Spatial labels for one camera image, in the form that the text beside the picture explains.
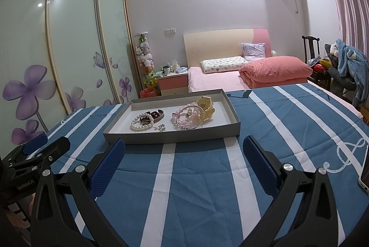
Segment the wicker basket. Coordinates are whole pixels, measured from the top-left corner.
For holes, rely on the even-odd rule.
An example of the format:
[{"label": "wicker basket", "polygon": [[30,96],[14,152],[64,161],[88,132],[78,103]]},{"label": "wicker basket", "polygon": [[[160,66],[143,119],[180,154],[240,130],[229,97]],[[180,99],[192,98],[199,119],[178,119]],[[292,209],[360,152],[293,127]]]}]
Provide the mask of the wicker basket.
[{"label": "wicker basket", "polygon": [[369,126],[369,109],[367,109],[366,107],[362,106],[362,107],[360,107],[360,112],[364,116],[363,117],[364,123]]}]

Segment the frosted glass panel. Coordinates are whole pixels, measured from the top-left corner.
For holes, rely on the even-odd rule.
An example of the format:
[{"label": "frosted glass panel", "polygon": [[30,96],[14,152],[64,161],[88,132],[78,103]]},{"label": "frosted glass panel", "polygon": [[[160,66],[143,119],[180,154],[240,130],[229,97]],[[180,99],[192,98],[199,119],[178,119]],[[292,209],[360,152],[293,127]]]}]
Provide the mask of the frosted glass panel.
[{"label": "frosted glass panel", "polygon": [[45,37],[45,0],[0,0],[0,156],[59,123]]},{"label": "frosted glass panel", "polygon": [[123,0],[100,0],[101,23],[108,55],[112,58],[112,74],[121,102],[138,98],[137,85]]},{"label": "frosted glass panel", "polygon": [[113,103],[94,0],[50,0],[49,16],[55,63],[71,109]]}]

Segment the shallow tray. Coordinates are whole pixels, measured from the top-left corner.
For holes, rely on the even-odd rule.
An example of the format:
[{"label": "shallow tray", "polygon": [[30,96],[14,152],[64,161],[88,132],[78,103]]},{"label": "shallow tray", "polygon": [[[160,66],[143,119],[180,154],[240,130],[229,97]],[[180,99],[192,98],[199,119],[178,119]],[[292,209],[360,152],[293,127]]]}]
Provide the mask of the shallow tray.
[{"label": "shallow tray", "polygon": [[[215,112],[212,118],[193,130],[176,129],[176,125],[170,121],[172,113],[202,96],[213,99]],[[163,110],[165,116],[154,125],[165,124],[166,131],[159,132],[150,128],[136,132],[130,129],[130,124],[136,116],[158,109]],[[179,143],[237,136],[240,126],[241,123],[228,96],[220,89],[131,100],[105,129],[104,136],[108,143],[113,143],[119,138],[126,144]]]}]

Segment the nightstand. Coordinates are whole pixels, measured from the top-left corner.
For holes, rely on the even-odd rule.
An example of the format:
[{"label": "nightstand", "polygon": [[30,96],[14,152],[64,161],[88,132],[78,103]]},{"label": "nightstand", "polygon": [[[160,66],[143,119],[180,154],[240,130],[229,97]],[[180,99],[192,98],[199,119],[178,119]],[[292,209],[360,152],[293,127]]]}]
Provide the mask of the nightstand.
[{"label": "nightstand", "polygon": [[171,73],[158,78],[162,96],[188,93],[188,72]]}]

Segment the wardrobe door frame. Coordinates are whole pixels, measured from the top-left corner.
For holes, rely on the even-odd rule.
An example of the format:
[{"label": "wardrobe door frame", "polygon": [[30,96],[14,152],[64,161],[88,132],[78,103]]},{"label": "wardrobe door frame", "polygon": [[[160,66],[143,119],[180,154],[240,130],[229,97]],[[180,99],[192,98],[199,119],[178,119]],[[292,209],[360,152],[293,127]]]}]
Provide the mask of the wardrobe door frame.
[{"label": "wardrobe door frame", "polygon": [[[52,67],[52,72],[57,84],[57,88],[58,88],[58,92],[60,93],[60,97],[62,100],[62,103],[64,105],[65,111],[67,114],[71,113],[71,109],[69,107],[69,103],[64,95],[64,90],[62,88],[61,82],[60,82],[60,78],[58,75],[58,71],[55,65],[55,59],[54,59],[54,55],[53,55],[53,51],[52,51],[52,44],[51,44],[51,36],[50,36],[50,21],[49,21],[49,0],[46,0],[46,11],[45,11],[45,27],[46,27],[46,36],[47,36],[47,45],[48,45],[48,53],[49,53],[49,59],[50,59],[50,64]],[[100,49],[101,49],[101,53],[103,55],[103,59],[104,59],[104,63],[105,63],[105,69],[106,69],[106,73],[109,79],[109,84],[110,84],[110,88],[111,88],[111,92],[113,93],[115,102],[117,104],[121,103],[120,98],[119,98],[119,87],[117,86],[117,84],[114,82],[113,79],[113,75],[112,75],[112,70],[111,70],[111,66],[110,66],[110,62],[109,62],[109,54],[108,51],[106,49],[106,43],[105,43],[105,39],[104,39],[104,34],[103,34],[103,22],[101,20],[101,8],[100,8],[100,0],[94,0],[94,4],[95,4],[95,17],[96,17],[96,27],[97,27],[97,32],[98,32],[98,38],[99,38],[99,44],[100,44]],[[126,22],[126,27],[128,29],[128,39],[130,42],[130,47],[131,47],[131,58],[129,58],[129,62],[133,63],[133,67],[131,67],[131,69],[135,70],[136,72],[136,79],[138,81],[139,84],[139,90],[143,89],[143,83],[141,78],[139,77],[140,75],[140,71],[139,71],[139,67],[137,64],[137,61],[134,58],[135,55],[135,51],[134,51],[134,45],[133,45],[133,40],[132,40],[132,32],[130,29],[130,22],[129,22],[129,17],[128,17],[128,12],[127,12],[127,3],[126,0],[123,0],[123,9],[125,12],[125,22]]]}]

